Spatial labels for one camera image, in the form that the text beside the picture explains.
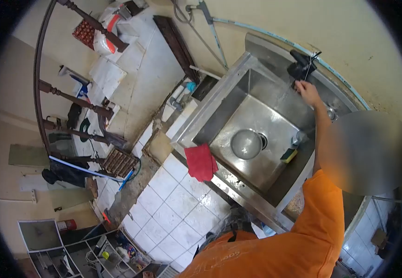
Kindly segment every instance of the sponge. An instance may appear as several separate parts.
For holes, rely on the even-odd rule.
[[[280,160],[283,163],[288,164],[296,155],[298,151],[296,149],[288,148],[287,151],[282,155],[282,158]]]

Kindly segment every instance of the curved handrail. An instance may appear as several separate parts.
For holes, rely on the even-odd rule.
[[[43,17],[42,25],[40,25],[40,31],[37,37],[37,44],[34,52],[34,72],[33,72],[33,82],[34,82],[34,104],[35,104],[35,114],[37,117],[38,130],[40,131],[40,136],[42,137],[43,145],[47,150],[48,155],[51,155],[50,143],[48,142],[47,133],[45,127],[43,126],[43,115],[42,106],[40,103],[40,89],[39,89],[39,79],[40,79],[40,60],[42,58],[42,48],[43,40],[45,39],[45,34],[47,32],[48,22],[50,21],[51,14],[53,13],[54,6],[57,0],[51,0],[48,5],[45,16]]]

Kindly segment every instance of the red fire extinguisher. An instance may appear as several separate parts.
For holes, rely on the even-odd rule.
[[[66,231],[72,231],[72,230],[77,229],[76,221],[74,221],[74,219],[59,221],[59,222],[57,222],[57,227],[59,228],[59,232],[61,234]]]

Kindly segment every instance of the red cloth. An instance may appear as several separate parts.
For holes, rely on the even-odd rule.
[[[211,181],[213,173],[218,171],[215,158],[210,153],[209,146],[202,144],[198,147],[185,148],[187,158],[188,174],[198,181]]]

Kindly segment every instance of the wooden baluster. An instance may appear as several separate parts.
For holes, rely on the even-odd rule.
[[[51,92],[54,95],[64,97],[64,98],[66,98],[68,100],[71,100],[72,102],[80,105],[81,107],[87,107],[87,108],[93,110],[94,112],[96,112],[97,114],[107,118],[108,120],[110,120],[111,117],[114,114],[113,110],[111,110],[111,109],[107,110],[107,109],[105,109],[103,107],[90,104],[90,103],[86,102],[83,99],[80,99],[80,98],[73,97],[73,96],[70,96],[68,94],[65,94],[64,92],[61,92],[60,90],[58,90],[57,88],[54,88],[51,84],[49,84],[48,82],[45,82],[43,80],[38,81],[38,87],[42,92]]]
[[[59,158],[61,160],[65,160],[66,162],[96,162],[98,164],[104,163],[105,159],[104,158],[92,158],[91,156],[85,156],[85,157],[69,157],[63,154],[60,154],[59,152],[51,152],[51,155],[54,156],[55,158]]]
[[[53,123],[52,121],[49,121],[49,120],[46,120],[46,119],[43,119],[43,126],[47,130],[63,131],[63,132],[68,133],[68,134],[77,135],[77,136],[79,136],[81,138],[93,139],[95,141],[102,142],[102,143],[105,143],[107,145],[110,144],[109,141],[103,136],[91,135],[91,134],[88,134],[88,133],[85,133],[85,132],[80,132],[80,131],[77,131],[77,130],[65,129],[65,128],[63,128],[61,126],[58,126],[57,124]]]
[[[78,13],[85,21],[87,21],[94,29],[99,30],[102,34],[105,35],[107,40],[112,42],[117,48],[119,52],[123,52],[128,44],[121,41],[115,34],[106,30],[99,21],[91,17],[89,14],[85,13],[81,9],[79,9],[76,4],[71,2],[70,0],[57,0],[57,3],[61,4],[62,6],[68,7],[70,10],[75,11]]]

